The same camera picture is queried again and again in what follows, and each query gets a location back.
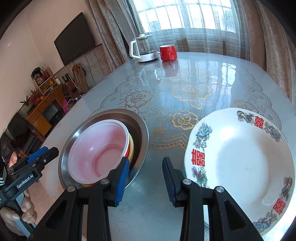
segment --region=curtain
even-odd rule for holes
[[[128,42],[139,36],[124,0],[84,0],[112,71],[130,59]]]
[[[139,31],[156,47],[249,60],[247,23],[239,0],[129,0]]]
[[[244,1],[257,9],[245,11],[246,18],[252,20],[248,22],[251,61],[263,68],[296,106],[296,48],[269,9],[258,0]]]

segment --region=red mug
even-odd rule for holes
[[[159,49],[162,61],[169,62],[177,59],[177,52],[174,45],[163,45]]]

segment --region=pink bag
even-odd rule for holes
[[[69,109],[67,109],[67,104],[68,104],[68,101],[66,101],[66,99],[64,99],[64,101],[63,101],[63,111],[66,114],[69,112]]]

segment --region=wooden cabinet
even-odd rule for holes
[[[64,98],[64,93],[62,91],[62,88],[61,87],[56,88],[53,92],[57,102],[61,107],[63,107],[63,102],[65,98]]]
[[[45,134],[49,131],[52,125],[41,114],[33,122],[33,126],[40,132],[41,135],[45,136]]]
[[[47,95],[37,107],[28,115],[27,120],[35,127],[35,129],[43,136],[52,127],[47,119],[42,115],[46,108],[56,100],[61,108],[63,107],[64,94],[61,86],[56,87],[49,95]]]
[[[28,121],[33,124],[34,121],[38,118],[38,116],[40,116],[40,111],[39,110],[35,110],[31,115],[30,117],[28,118]]]

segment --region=white kettle handle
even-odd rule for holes
[[[137,51],[137,53],[138,53],[138,56],[133,54],[133,45],[134,45],[134,44],[136,44],[136,47],[137,47],[137,48],[136,48],[136,51]],[[130,45],[130,57],[132,57],[132,58],[137,58],[137,59],[141,59],[141,57],[140,57],[140,52],[139,52],[139,48],[138,48],[138,45],[137,45],[136,40],[131,41],[129,45]]]

